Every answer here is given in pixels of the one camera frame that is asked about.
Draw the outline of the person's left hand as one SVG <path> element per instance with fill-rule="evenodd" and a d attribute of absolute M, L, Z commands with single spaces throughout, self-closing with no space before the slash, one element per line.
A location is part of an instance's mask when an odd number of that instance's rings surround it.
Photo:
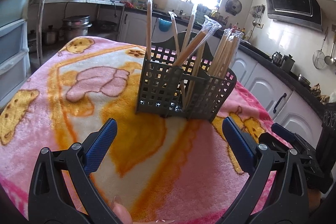
<path fill-rule="evenodd" d="M 110 208 L 123 224 L 133 223 L 130 213 L 127 211 L 126 207 L 121 204 L 121 198 L 119 196 L 114 196 Z"/>

